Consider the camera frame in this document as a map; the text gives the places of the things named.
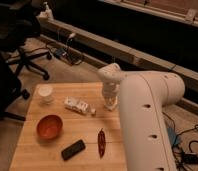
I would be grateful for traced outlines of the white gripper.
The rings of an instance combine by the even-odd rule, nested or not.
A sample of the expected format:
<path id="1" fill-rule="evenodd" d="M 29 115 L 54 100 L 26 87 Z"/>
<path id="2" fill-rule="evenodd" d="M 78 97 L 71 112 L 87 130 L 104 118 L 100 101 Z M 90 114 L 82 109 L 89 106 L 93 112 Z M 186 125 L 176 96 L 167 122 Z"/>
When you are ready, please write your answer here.
<path id="1" fill-rule="evenodd" d="M 118 85 L 116 83 L 103 83 L 102 95 L 107 106 L 114 106 L 116 104 L 117 94 Z"/>

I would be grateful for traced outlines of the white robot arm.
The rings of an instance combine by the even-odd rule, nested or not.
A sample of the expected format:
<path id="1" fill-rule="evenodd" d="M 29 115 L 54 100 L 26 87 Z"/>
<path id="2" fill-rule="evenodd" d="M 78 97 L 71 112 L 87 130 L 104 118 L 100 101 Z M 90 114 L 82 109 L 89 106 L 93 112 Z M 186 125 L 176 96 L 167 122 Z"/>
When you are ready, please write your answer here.
<path id="1" fill-rule="evenodd" d="M 162 108 L 183 97 L 185 84 L 172 72 L 123 71 L 116 63 L 98 70 L 105 107 L 118 109 L 127 171 L 177 171 Z"/>

